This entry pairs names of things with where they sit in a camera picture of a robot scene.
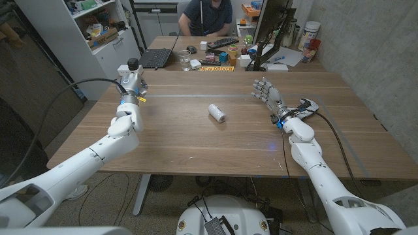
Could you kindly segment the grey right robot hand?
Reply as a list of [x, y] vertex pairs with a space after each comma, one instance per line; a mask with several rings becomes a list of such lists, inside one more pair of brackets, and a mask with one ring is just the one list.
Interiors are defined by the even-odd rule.
[[265, 77], [262, 80], [254, 80], [253, 87], [255, 92], [251, 95], [264, 102], [275, 116], [282, 118], [291, 112], [280, 92]]

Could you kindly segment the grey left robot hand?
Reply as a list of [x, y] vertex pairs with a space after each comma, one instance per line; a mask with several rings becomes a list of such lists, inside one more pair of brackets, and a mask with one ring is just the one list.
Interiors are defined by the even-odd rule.
[[120, 84], [125, 90], [136, 97], [145, 97], [148, 91], [148, 85], [138, 73], [129, 73], [120, 78]]

